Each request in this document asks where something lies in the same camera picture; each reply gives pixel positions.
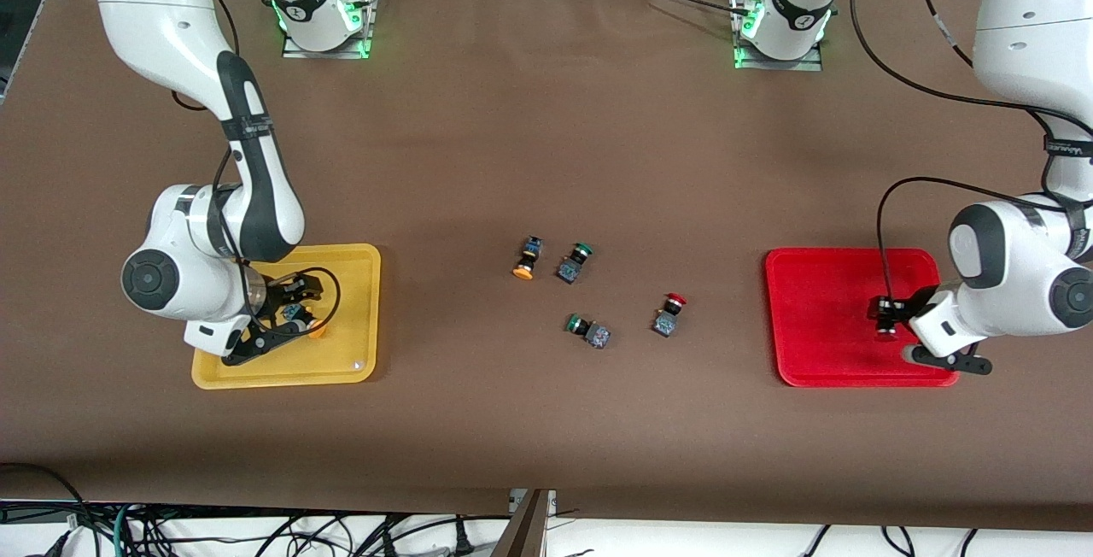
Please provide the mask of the yellow push button switch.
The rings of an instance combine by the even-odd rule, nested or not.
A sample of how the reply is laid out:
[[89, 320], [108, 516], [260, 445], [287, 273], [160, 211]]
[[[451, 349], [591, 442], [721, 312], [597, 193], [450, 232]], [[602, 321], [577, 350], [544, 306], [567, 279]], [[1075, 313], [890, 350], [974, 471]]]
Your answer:
[[325, 322], [313, 315], [312, 308], [303, 303], [291, 303], [281, 309], [281, 315], [287, 325], [295, 328], [296, 332], [309, 336], [324, 336]]
[[522, 242], [522, 252], [519, 260], [512, 269], [512, 274], [521, 280], [534, 278], [534, 264], [541, 257], [543, 239], [541, 237], [527, 237]]

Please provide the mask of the yellow plastic tray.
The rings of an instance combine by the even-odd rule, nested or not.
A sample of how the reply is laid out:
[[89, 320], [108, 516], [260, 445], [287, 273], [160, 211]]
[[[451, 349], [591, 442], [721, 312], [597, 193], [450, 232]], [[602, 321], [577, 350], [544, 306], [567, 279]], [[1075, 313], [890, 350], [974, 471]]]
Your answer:
[[324, 320], [321, 337], [303, 335], [240, 366], [193, 353], [191, 377], [204, 390], [251, 387], [354, 384], [377, 365], [380, 254], [369, 244], [299, 246], [280, 262], [254, 262], [250, 276], [281, 284], [290, 273], [324, 281], [324, 299], [303, 303]]

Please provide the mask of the red plastic tray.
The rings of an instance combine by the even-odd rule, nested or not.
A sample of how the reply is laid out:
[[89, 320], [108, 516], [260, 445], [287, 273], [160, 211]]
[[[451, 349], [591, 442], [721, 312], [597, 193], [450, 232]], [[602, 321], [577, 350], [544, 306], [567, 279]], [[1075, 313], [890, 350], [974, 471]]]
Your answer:
[[766, 254], [764, 274], [781, 382], [816, 389], [957, 383], [957, 374], [903, 358], [917, 342], [905, 327], [877, 332], [869, 307], [888, 288], [875, 247], [780, 247]]

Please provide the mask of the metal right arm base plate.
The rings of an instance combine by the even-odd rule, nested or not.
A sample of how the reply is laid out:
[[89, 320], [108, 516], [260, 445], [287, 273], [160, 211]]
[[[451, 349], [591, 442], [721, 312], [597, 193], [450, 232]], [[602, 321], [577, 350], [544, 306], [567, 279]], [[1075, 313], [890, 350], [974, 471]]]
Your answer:
[[278, 17], [284, 32], [285, 58], [367, 59], [377, 0], [330, 0], [318, 9], [312, 22], [296, 26]]

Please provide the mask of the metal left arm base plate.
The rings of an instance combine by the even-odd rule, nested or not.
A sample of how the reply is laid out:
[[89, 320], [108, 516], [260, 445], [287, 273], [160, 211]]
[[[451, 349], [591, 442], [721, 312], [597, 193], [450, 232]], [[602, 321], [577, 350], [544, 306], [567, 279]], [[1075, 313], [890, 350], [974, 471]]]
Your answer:
[[804, 15], [795, 22], [768, 9], [764, 0], [729, 0], [731, 9], [742, 9], [733, 17], [734, 66], [738, 69], [816, 72], [822, 70], [820, 40], [831, 19]]

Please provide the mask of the green push button switch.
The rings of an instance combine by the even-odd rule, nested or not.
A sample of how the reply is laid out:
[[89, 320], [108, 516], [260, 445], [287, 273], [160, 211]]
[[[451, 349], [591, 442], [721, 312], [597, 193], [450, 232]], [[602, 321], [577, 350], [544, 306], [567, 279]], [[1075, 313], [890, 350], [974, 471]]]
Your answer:
[[593, 349], [606, 349], [606, 344], [611, 337], [608, 328], [593, 320], [586, 320], [581, 315], [571, 315], [565, 328], [571, 334], [581, 337]]
[[581, 276], [581, 269], [584, 269], [591, 256], [593, 256], [593, 247], [584, 242], [574, 244], [571, 253], [559, 262], [559, 278], [566, 282], [566, 284], [574, 284]]

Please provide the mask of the white frame bracket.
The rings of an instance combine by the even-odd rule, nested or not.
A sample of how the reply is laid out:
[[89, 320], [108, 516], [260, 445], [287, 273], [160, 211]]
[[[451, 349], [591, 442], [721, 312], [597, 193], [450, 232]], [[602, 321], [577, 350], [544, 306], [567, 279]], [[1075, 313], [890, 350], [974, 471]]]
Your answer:
[[[514, 517], [517, 510], [522, 506], [524, 499], [530, 495], [530, 490], [525, 490], [524, 488], [514, 488], [509, 490], [508, 497], [508, 513]], [[557, 491], [555, 490], [543, 490], [543, 495], [546, 495], [546, 517], [555, 517], [559, 513], [559, 500]]]

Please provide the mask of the aluminium frame post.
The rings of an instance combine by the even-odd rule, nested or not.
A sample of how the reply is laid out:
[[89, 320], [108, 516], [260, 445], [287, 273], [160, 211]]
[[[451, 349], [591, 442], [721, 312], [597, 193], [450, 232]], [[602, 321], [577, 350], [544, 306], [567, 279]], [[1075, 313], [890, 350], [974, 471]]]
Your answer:
[[522, 506], [509, 518], [489, 557], [544, 557], [546, 546], [546, 495], [530, 490]]

